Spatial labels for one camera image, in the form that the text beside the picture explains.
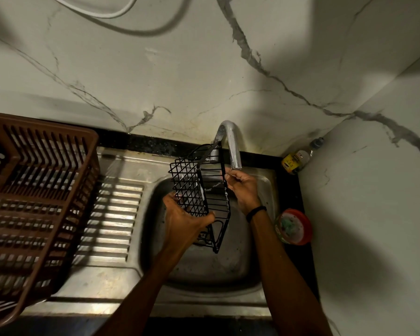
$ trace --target black metal rack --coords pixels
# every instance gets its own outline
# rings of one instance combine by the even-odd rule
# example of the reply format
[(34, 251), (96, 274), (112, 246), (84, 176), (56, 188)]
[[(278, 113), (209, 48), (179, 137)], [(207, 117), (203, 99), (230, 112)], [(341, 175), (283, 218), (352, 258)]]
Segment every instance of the black metal rack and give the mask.
[(186, 158), (170, 164), (169, 173), (180, 206), (195, 217), (210, 212), (215, 214), (213, 224), (199, 234), (198, 246), (207, 246), (218, 253), (230, 219), (230, 203), (220, 142), (201, 145)]

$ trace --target stainless steel sink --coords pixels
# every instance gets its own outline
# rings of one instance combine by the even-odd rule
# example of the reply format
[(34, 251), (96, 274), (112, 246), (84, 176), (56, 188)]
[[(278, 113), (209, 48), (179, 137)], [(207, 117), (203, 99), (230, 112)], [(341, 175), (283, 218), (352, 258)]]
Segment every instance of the stainless steel sink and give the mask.
[[(25, 315), (109, 315), (137, 284), (163, 243), (162, 197), (172, 190), (174, 158), (98, 149), (101, 178), (70, 277)], [(257, 177), (259, 197), (278, 214), (275, 173)], [(270, 316), (250, 227), (230, 193), (231, 218), (220, 251), (192, 245), (157, 297), (152, 316)]]

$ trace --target hand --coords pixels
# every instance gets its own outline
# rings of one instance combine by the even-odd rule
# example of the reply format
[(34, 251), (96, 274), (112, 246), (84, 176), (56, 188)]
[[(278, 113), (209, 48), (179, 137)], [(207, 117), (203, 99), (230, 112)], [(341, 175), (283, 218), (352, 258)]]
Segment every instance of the hand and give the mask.
[(204, 217), (193, 217), (177, 204), (174, 192), (163, 197), (167, 207), (165, 218), (166, 232), (163, 248), (181, 257), (185, 250), (196, 241), (199, 233), (214, 222), (214, 213)]
[(226, 168), (225, 178), (229, 189), (235, 193), (238, 205), (245, 215), (261, 206), (260, 199), (258, 199), (257, 180), (254, 177), (242, 171)]

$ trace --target faucet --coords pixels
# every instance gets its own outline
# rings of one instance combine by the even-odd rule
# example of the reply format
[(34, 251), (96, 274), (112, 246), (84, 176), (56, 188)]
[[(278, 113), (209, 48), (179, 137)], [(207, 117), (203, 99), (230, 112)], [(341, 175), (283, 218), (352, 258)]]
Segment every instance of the faucet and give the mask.
[[(230, 164), (233, 170), (241, 169), (241, 157), (240, 149), (238, 148), (238, 142), (236, 141), (235, 135), (235, 124), (229, 120), (223, 121), (216, 132), (216, 136), (212, 141), (212, 144), (220, 142), (227, 136), (227, 142), (229, 144), (230, 152)], [(211, 160), (218, 160), (219, 150), (215, 149), (210, 153)]]

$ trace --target marble wall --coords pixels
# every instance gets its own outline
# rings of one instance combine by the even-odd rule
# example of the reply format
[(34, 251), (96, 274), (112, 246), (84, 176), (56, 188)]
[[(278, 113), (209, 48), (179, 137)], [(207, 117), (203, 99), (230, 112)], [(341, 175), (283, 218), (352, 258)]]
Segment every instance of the marble wall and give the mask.
[[(127, 0), (77, 0), (101, 11)], [(420, 57), (420, 0), (0, 0), (0, 112), (280, 155)]]
[(420, 335), (420, 60), (299, 175), (333, 333)]

